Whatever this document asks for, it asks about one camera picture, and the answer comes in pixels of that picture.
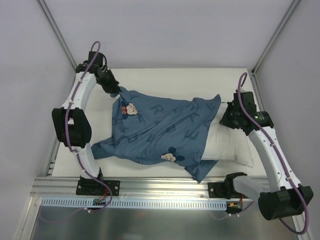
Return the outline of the white pillow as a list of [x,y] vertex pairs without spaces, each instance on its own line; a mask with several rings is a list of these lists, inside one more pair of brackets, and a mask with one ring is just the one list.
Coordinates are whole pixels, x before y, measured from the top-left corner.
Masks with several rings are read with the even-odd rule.
[[254,167],[249,138],[240,129],[231,129],[216,122],[211,123],[202,160],[234,162]]

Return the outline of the blue cartoon print pillowcase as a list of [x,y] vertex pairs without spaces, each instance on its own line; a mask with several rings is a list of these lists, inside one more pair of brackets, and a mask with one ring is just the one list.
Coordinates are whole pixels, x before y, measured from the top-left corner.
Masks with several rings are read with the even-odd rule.
[[200,183],[217,164],[204,160],[209,129],[221,106],[212,99],[172,99],[142,94],[124,87],[110,94],[111,136],[91,147],[96,160],[117,157],[141,165],[171,162]]

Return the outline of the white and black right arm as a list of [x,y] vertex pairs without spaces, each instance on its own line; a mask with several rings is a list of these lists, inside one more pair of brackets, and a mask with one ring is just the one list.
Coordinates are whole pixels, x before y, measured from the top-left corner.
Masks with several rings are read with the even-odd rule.
[[264,188],[244,172],[230,173],[221,195],[230,199],[243,194],[257,203],[268,221],[301,214],[307,218],[314,193],[293,173],[279,146],[274,123],[266,111],[257,110],[253,93],[236,91],[219,123],[245,133],[258,152],[268,179],[268,188]]

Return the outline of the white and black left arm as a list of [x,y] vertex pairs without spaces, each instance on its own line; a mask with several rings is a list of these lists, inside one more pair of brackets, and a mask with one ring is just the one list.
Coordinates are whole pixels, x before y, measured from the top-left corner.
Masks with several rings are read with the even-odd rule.
[[93,195],[99,195],[105,188],[104,177],[91,150],[92,128],[85,108],[96,85],[115,96],[121,89],[107,66],[106,57],[97,50],[90,50],[88,60],[79,64],[75,72],[69,96],[61,107],[52,110],[51,116],[57,140],[69,149],[80,167],[80,183],[87,184],[87,189]]

